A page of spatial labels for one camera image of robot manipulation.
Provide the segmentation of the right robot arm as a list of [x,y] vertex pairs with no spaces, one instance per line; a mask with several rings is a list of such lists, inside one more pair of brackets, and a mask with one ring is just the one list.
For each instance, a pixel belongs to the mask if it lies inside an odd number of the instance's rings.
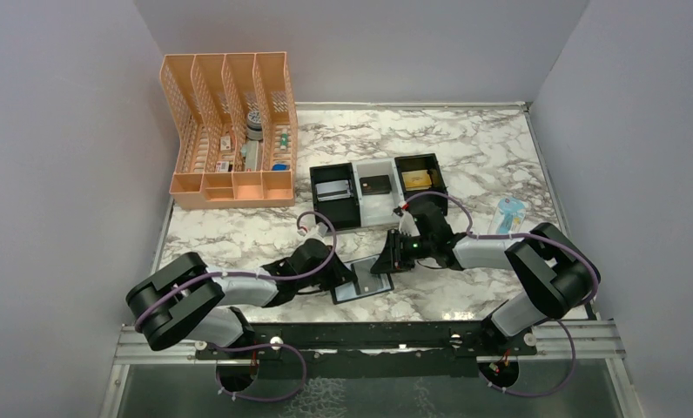
[[493,268],[515,273],[522,293],[481,323],[480,343],[491,354],[503,353],[528,328],[559,320],[572,308],[588,303],[600,285],[592,262],[553,224],[541,223],[528,233],[476,235],[454,232],[431,201],[407,204],[402,212],[418,232],[389,231],[371,267],[373,274],[409,271],[424,259],[455,271]]

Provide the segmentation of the green white small tube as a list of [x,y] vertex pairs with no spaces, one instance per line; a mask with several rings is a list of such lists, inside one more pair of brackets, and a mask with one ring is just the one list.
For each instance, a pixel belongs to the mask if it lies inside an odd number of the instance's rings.
[[281,152],[287,152],[290,148],[290,134],[287,131],[283,131],[279,135],[279,150]]

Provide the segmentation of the black left card bin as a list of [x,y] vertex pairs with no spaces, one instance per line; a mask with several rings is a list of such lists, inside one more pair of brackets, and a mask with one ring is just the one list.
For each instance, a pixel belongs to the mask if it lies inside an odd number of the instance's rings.
[[313,209],[326,216],[337,231],[361,227],[356,178],[351,163],[309,169]]

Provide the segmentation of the blue nail clipper package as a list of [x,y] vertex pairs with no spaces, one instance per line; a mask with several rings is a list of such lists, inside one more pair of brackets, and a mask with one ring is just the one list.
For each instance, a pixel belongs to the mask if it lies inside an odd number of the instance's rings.
[[526,204],[514,197],[505,197],[499,200],[494,217],[490,223],[488,233],[508,235],[518,233],[521,230],[527,215]]

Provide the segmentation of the silver card in left bin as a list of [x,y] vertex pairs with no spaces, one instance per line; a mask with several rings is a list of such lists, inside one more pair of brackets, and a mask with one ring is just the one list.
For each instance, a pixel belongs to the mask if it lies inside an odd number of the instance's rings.
[[315,190],[318,201],[350,199],[353,196],[350,181],[347,179],[318,183]]

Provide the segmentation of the peach plastic file organizer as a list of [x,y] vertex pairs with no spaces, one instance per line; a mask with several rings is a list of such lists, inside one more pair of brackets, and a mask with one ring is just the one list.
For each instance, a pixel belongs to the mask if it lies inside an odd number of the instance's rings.
[[[287,54],[169,54],[160,83],[179,138],[170,194],[184,210],[287,207],[295,202],[298,115]],[[261,166],[244,171],[246,115],[260,113]],[[279,150],[279,135],[290,148]],[[229,172],[215,172],[218,161]],[[272,166],[286,164],[288,171]]]

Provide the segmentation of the black mounting rail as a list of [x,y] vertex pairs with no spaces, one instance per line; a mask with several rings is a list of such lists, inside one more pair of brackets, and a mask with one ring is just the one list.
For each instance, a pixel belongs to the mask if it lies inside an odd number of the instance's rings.
[[496,344],[478,321],[256,323],[253,353],[227,354],[213,346],[196,352],[225,374],[254,372],[262,379],[367,378],[446,375],[475,377],[478,361],[537,353],[522,335]]

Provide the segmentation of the black leather card holder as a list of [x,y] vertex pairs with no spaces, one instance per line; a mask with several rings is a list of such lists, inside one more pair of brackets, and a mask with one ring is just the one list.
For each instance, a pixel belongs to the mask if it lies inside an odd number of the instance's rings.
[[394,283],[389,274],[372,274],[370,269],[379,258],[373,255],[346,263],[350,276],[347,282],[330,291],[334,305],[360,300],[394,290]]

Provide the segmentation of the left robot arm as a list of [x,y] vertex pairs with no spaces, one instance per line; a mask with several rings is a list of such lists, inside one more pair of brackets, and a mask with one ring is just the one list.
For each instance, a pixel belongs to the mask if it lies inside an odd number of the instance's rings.
[[356,280],[332,246],[307,239],[292,255],[251,271],[212,271],[198,253],[185,253],[134,286],[125,302],[151,350],[199,340],[237,358],[256,341],[241,306],[278,307],[308,288],[329,292]]

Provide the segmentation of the white middle card bin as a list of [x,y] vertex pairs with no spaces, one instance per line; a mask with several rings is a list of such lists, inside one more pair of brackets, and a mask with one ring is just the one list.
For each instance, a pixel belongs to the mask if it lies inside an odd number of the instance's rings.
[[[396,226],[400,216],[394,209],[404,201],[404,192],[394,158],[365,159],[352,162],[360,206],[360,226]],[[376,194],[362,191],[366,179],[387,176],[387,190]]]

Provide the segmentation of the gold credit card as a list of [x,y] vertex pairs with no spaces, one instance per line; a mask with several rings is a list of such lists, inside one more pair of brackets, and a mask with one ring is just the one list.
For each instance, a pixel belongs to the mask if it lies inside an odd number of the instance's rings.
[[403,172],[401,177],[407,192],[428,190],[434,185],[429,170]]

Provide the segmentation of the grey flat box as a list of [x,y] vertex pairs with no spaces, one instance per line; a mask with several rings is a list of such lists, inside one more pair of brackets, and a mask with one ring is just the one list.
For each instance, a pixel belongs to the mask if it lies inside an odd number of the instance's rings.
[[247,140],[243,149],[244,171],[257,172],[261,166],[262,142]]

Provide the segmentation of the black credit card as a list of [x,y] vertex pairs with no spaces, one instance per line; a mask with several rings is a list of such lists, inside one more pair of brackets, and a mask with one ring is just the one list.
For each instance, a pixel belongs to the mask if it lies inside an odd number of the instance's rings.
[[360,189],[363,196],[390,194],[393,190],[389,175],[382,174],[360,178]]
[[356,275],[355,292],[357,296],[366,297],[377,293],[390,292],[394,289],[393,282],[388,274],[371,274],[370,267],[376,261],[376,257],[356,260],[351,265],[351,270]]

